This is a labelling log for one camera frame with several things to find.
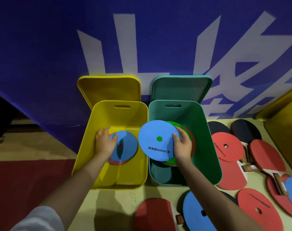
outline red mat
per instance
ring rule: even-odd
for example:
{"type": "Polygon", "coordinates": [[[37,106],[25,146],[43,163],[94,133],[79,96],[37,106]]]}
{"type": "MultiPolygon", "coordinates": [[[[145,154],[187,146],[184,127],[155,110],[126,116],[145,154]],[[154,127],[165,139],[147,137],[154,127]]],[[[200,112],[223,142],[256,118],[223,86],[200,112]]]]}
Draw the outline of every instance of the red mat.
{"type": "Polygon", "coordinates": [[[74,159],[0,162],[0,230],[10,230],[70,177],[74,162],[74,159]]]}

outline left hand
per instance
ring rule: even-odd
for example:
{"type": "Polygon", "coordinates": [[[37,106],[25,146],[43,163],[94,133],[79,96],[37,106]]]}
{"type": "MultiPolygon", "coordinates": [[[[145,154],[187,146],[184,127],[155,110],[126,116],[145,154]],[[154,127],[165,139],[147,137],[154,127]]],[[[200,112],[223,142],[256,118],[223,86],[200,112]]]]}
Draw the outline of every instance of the left hand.
{"type": "Polygon", "coordinates": [[[102,156],[105,161],[112,155],[118,140],[116,134],[111,140],[108,134],[110,127],[101,128],[96,134],[95,148],[96,155],[102,156]]]}

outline sleeve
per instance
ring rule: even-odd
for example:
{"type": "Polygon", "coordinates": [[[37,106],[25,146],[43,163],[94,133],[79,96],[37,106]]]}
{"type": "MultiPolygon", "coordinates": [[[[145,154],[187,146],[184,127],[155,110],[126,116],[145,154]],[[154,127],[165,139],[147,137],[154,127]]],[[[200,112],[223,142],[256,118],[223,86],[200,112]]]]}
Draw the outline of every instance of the sleeve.
{"type": "Polygon", "coordinates": [[[32,210],[11,231],[64,231],[64,226],[54,209],[40,206],[32,210]]]}

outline teal storage box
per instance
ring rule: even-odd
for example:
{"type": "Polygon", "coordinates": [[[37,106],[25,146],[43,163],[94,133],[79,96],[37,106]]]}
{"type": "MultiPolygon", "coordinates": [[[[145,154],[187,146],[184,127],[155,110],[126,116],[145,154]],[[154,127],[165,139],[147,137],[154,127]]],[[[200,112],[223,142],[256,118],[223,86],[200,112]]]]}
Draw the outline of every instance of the teal storage box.
{"type": "MultiPolygon", "coordinates": [[[[222,170],[206,117],[199,104],[211,85],[211,78],[204,75],[168,75],[156,78],[152,86],[149,121],[173,121],[189,129],[196,140],[192,162],[216,185],[222,179],[222,170]]],[[[187,186],[177,167],[148,160],[149,174],[155,185],[187,186]]]]}

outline bin handle hole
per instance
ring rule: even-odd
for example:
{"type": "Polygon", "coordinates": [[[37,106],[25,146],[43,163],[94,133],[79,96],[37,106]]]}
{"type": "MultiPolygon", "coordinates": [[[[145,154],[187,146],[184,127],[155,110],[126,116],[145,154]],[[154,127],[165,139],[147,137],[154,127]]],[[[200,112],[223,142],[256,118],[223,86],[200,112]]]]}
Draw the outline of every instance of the bin handle hole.
{"type": "Polygon", "coordinates": [[[126,104],[116,104],[114,105],[115,108],[131,108],[131,105],[126,105],[126,104]]]}
{"type": "Polygon", "coordinates": [[[166,104],[165,107],[180,108],[181,107],[181,104],[166,104]]]}

